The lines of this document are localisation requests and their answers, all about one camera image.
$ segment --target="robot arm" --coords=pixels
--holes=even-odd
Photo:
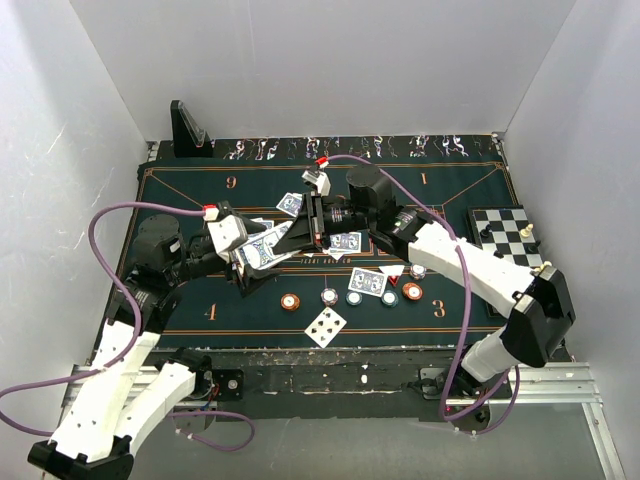
[[[455,251],[459,246],[472,292],[507,319],[505,327],[466,351],[461,368],[480,384],[518,363],[546,364],[575,319],[562,272],[551,266],[532,271],[494,257],[465,239],[451,239],[426,213],[397,205],[390,180],[375,165],[351,168],[347,182],[349,200],[306,193],[297,219],[274,252],[321,249],[332,234],[367,229],[373,243],[386,253],[462,285]]]
[[[245,243],[249,233],[265,230],[263,225],[238,215],[226,202],[206,206],[205,221],[207,228],[188,245],[171,216],[155,215],[141,223],[124,280],[142,314],[140,336],[122,361],[104,368],[125,348],[134,331],[131,305],[121,291],[115,291],[91,364],[92,370],[103,371],[85,381],[51,438],[34,444],[30,463],[58,478],[127,478],[138,448],[176,403],[194,391],[206,394],[212,388],[211,359],[181,349],[125,407],[140,367],[181,300],[178,286],[225,272],[246,296],[277,274],[254,271],[250,266],[241,274],[229,262],[229,252]]]

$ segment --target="printed number 3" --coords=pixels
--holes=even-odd
[[[444,302],[442,300],[434,300],[433,302],[431,302],[431,304],[436,307],[436,311],[433,312],[433,314],[438,317],[438,318],[442,318],[444,317],[447,312],[444,309]]]

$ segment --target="white poker chip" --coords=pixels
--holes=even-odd
[[[320,297],[322,298],[322,303],[327,307],[331,307],[338,301],[338,292],[333,288],[325,288],[320,294]]]
[[[398,295],[392,290],[387,290],[382,294],[380,300],[387,307],[395,307],[398,304]]]
[[[362,295],[358,292],[349,292],[347,293],[346,300],[349,305],[360,305],[360,302],[362,302]]]
[[[411,275],[411,278],[413,278],[414,280],[422,280],[427,276],[427,269],[422,265],[411,265],[409,275]]]

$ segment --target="chess piece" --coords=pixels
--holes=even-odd
[[[536,240],[536,243],[529,243],[527,244],[525,250],[527,251],[527,253],[538,253],[540,251],[540,240]]]
[[[523,228],[522,230],[520,230],[520,235],[524,238],[530,237],[531,236],[531,231],[533,230],[533,223],[530,223],[529,225],[527,225],[525,228]]]
[[[487,226],[480,231],[480,236],[482,238],[488,238],[490,234],[491,234],[491,225],[487,224]]]
[[[534,273],[541,273],[546,267],[551,267],[553,265],[551,265],[551,262],[544,262],[542,265],[540,265],[539,267],[536,267],[533,269]]]

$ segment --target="white wall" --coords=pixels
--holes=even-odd
[[[67,0],[0,2],[0,386],[68,375],[95,340],[109,281],[86,229],[93,212],[131,200],[146,144]],[[99,226],[116,262],[128,213]],[[52,429],[64,387],[1,402]],[[0,424],[0,478],[40,478],[42,440]]]
[[[569,347],[593,366],[640,478],[640,3],[578,0],[506,137],[516,189],[569,279]]]
[[[504,131],[575,0],[71,0],[145,138]]]

